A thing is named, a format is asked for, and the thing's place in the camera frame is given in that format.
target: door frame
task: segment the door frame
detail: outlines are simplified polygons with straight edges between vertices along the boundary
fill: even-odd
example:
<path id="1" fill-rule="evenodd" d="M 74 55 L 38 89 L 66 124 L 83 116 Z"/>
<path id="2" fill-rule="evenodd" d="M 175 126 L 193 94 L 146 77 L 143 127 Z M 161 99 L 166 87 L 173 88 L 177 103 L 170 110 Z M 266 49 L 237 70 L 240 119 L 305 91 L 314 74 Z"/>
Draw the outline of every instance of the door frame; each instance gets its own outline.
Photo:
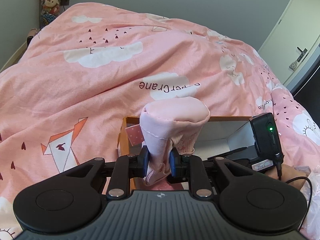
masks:
<path id="1" fill-rule="evenodd" d="M 283 17 L 285 16 L 285 14 L 287 13 L 290 5 L 292 4 L 293 0 L 290 0 L 289 3 L 287 4 L 286 8 L 284 9 L 282 15 L 280 16 L 279 20 L 276 22 L 276 25 L 273 27 L 272 31 L 270 32 L 270 34 L 268 35 L 268 37 L 266 38 L 266 40 L 264 41 L 264 43 L 261 45 L 260 49 L 258 50 L 258 53 L 261 51 L 261 49 L 265 46 L 265 44 L 269 41 L 270 37 L 273 35 L 273 33 L 275 32 L 276 28 L 278 27 L 278 25 L 280 24 L 281 20 L 283 19 Z M 318 38 L 316 39 L 315 43 L 312 45 L 310 51 L 303 57 L 301 63 L 299 64 L 298 68 L 292 72 L 292 74 L 287 78 L 287 80 L 284 82 L 284 86 L 287 86 L 293 79 L 294 77 L 298 74 L 298 72 L 303 68 L 303 66 L 305 65 L 305 63 L 309 60 L 309 58 L 311 57 L 311 55 L 314 53 L 314 51 L 316 50 L 318 44 L 320 44 L 320 34 L 318 36 Z"/>

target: origami crane illustration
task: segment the origami crane illustration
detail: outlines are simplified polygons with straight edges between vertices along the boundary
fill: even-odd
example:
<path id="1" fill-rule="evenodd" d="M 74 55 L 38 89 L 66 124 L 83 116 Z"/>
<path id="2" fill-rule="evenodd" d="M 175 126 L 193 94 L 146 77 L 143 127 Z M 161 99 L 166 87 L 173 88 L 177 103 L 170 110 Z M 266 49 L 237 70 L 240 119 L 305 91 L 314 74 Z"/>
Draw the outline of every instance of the origami crane illustration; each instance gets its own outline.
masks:
<path id="1" fill-rule="evenodd" d="M 73 129 L 51 136 L 47 146 L 41 144 L 43 155 L 52 155 L 59 173 L 79 165 L 71 145 L 87 119 L 80 118 Z"/>

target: blanket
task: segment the blanket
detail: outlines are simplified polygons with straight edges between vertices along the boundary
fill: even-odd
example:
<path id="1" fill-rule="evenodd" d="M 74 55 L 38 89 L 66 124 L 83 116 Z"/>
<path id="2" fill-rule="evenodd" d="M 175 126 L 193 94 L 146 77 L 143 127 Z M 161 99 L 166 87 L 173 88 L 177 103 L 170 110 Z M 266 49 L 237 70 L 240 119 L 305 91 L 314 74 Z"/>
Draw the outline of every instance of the blanket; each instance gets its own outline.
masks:
<path id="1" fill-rule="evenodd" d="M 319 127 L 254 48 L 185 20 L 80 3 L 0 74 L 0 239 L 21 231 L 18 192 L 94 157 L 115 161 L 124 116 L 186 96 L 213 116 L 272 112 L 284 162 L 320 172 Z"/>

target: human hand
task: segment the human hand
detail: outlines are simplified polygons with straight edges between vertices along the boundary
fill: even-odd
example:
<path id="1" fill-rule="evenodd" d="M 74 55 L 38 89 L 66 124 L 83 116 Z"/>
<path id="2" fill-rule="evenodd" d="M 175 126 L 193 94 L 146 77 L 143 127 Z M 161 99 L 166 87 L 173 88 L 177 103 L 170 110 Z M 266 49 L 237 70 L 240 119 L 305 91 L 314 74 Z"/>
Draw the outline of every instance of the human hand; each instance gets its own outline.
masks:
<path id="1" fill-rule="evenodd" d="M 300 177 L 300 176 L 308 177 L 307 174 L 304 173 L 303 171 L 297 171 L 295 168 L 293 168 L 289 165 L 282 164 L 281 166 L 282 166 L 281 181 L 283 181 L 283 182 L 287 182 L 289 179 L 293 179 L 295 177 Z M 266 171 L 265 174 L 273 179 L 278 179 L 277 169 L 275 167 Z M 289 185 L 300 190 L 304 183 L 305 183 L 305 180 L 299 179 L 299 180 L 296 180 L 296 181 L 289 183 Z"/>

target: door handle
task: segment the door handle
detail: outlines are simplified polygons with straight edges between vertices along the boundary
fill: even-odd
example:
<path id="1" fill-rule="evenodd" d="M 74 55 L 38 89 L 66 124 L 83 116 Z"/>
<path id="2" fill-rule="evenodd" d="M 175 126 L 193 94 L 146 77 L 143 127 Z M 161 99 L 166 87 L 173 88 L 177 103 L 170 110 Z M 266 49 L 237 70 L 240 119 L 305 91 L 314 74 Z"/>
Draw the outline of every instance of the door handle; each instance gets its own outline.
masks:
<path id="1" fill-rule="evenodd" d="M 304 55 L 307 53 L 308 50 L 304 48 L 304 50 L 302 51 L 299 47 L 297 47 L 297 49 L 301 52 L 300 56 L 297 59 L 297 61 L 300 62 L 300 60 L 302 60 L 302 58 L 304 57 Z"/>

